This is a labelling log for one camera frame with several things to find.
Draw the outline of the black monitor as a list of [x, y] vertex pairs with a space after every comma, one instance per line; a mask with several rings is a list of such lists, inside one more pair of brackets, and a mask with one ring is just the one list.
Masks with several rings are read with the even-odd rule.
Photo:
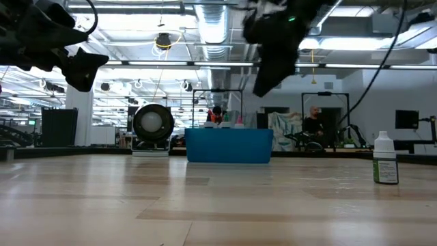
[[418, 129], [419, 111], [396, 110], [395, 128], [396, 129]]

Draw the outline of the small green food coloring bottle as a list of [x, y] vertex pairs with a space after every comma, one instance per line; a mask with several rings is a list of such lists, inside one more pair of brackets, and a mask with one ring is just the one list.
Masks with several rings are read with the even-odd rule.
[[380, 131], [374, 141], [373, 181], [384, 185], [398, 185], [399, 171], [394, 141], [386, 131]]

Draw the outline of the person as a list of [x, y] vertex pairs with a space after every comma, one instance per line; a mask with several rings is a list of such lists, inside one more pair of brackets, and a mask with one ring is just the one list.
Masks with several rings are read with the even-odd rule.
[[215, 124], [220, 124], [227, 112], [223, 110], [220, 106], [214, 106], [212, 109], [208, 110], [207, 122], [213, 122]]
[[303, 130], [309, 135], [308, 142], [315, 142], [320, 144], [323, 148], [328, 147], [328, 142], [325, 137], [324, 125], [319, 119], [319, 108], [311, 106], [309, 109], [309, 116], [303, 121]]

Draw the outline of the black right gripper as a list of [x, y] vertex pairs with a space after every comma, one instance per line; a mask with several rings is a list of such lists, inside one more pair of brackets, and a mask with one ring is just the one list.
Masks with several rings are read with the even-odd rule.
[[285, 78], [296, 74], [300, 43], [310, 26], [310, 0], [246, 0], [243, 37], [263, 50], [254, 95], [262, 98]]

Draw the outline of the black cabinet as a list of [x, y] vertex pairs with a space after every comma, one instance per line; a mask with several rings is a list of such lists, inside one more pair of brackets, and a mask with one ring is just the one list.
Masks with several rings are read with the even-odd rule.
[[75, 142], [79, 110], [43, 109], [42, 145], [44, 147], [69, 147]]

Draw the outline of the overhead light bar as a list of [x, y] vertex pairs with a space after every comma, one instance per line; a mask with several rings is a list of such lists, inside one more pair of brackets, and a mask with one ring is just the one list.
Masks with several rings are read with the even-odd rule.
[[[168, 61], [168, 60], [144, 60], [144, 61], [116, 61], [110, 60], [99, 68], [133, 68], [133, 69], [213, 69], [213, 68], [259, 68], [260, 62], [249, 61]], [[437, 71], [437, 65], [421, 64], [327, 64], [327, 63], [296, 63], [296, 68], [310, 69], [362, 69], [362, 70], [431, 70]]]

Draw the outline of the black rig frame stand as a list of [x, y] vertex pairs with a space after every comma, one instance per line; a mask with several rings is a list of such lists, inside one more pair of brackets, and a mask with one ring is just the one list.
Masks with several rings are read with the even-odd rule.
[[[195, 126], [195, 105], [199, 104], [201, 100], [204, 100], [207, 103], [206, 109], [206, 118], [208, 114], [208, 110], [212, 109], [214, 106], [220, 106], [223, 110], [225, 110], [229, 114], [229, 121], [231, 122], [231, 128], [234, 128], [234, 124], [236, 123], [231, 120], [230, 110], [227, 108], [227, 104], [225, 99], [230, 99], [232, 94], [235, 93], [240, 94], [240, 111], [236, 113], [236, 121], [239, 115], [242, 116], [243, 111], [243, 101], [242, 101], [242, 90], [232, 90], [232, 89], [221, 89], [221, 88], [213, 88], [213, 89], [194, 89], [192, 94], [192, 109], [191, 109], [191, 125], [192, 128], [204, 128], [203, 122], [199, 122], [198, 126]], [[221, 128], [220, 124], [215, 124], [214, 128]]]
[[342, 122], [344, 120], [347, 121], [346, 127], [350, 125], [350, 94], [343, 92], [303, 92], [300, 96], [301, 103], [301, 113], [304, 115], [305, 112], [305, 96], [306, 95], [315, 95], [315, 96], [345, 96], [346, 98], [346, 112], [343, 114], [342, 118], [337, 121], [337, 124], [332, 130], [331, 140], [337, 141], [339, 133], [343, 130]]

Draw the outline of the white building pillar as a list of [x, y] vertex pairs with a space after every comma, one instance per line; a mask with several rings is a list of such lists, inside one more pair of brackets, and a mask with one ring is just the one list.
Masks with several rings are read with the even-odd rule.
[[66, 91], [66, 108], [78, 110], [75, 135], [76, 146], [91, 145], [93, 101], [93, 90], [90, 92], [80, 92], [71, 85], [68, 85]]

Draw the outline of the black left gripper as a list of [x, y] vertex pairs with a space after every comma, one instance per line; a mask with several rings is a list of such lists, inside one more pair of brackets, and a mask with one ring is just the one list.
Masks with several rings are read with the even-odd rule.
[[[74, 26], [75, 20], [53, 0], [0, 0], [0, 65], [53, 68], [68, 56], [66, 46], [88, 39]], [[107, 55], [79, 48], [61, 64], [61, 72], [68, 85], [90, 92], [99, 67], [108, 61]]]

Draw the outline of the white tarp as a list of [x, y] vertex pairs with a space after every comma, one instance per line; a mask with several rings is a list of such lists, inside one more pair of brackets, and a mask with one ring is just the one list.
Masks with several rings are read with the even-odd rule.
[[298, 112], [268, 114], [268, 128], [273, 130], [272, 151], [293, 152], [294, 140], [285, 137], [302, 130], [302, 114]]

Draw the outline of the silver ventilation duct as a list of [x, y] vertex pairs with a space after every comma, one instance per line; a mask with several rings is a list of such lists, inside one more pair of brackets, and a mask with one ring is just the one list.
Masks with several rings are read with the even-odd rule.
[[213, 3], [194, 6], [203, 55], [207, 61], [229, 59], [229, 48], [223, 46], [228, 40], [229, 10], [226, 5]]

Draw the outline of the blue plastic bin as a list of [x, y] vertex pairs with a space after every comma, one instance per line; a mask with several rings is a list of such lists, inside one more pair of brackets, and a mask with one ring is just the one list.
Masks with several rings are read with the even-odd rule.
[[273, 131], [262, 128], [187, 128], [187, 159], [193, 163], [269, 163]]

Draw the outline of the black aluminium table rail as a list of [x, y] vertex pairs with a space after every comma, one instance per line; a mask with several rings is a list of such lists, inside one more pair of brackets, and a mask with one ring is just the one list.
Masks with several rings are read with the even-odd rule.
[[[132, 154], [129, 149], [121, 148], [14, 148], [0, 147], [0, 161], [10, 159], [34, 159], [56, 156], [74, 156], [84, 154]], [[272, 152], [272, 157], [280, 158], [327, 158], [327, 159], [372, 159], [370, 152]], [[437, 155], [397, 154], [399, 163], [437, 166]]]

